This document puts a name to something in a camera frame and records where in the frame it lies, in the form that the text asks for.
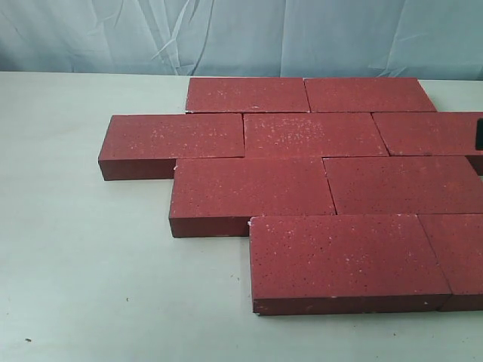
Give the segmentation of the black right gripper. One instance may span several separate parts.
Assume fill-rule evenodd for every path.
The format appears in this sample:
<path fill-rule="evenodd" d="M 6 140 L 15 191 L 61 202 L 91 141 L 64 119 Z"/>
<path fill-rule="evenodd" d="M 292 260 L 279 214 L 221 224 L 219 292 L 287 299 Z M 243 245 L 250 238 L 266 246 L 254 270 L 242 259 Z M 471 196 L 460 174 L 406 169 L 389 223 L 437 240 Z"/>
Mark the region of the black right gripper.
<path fill-rule="evenodd" d="M 475 132 L 475 149 L 483 149 L 483 118 L 477 120 Z"/>

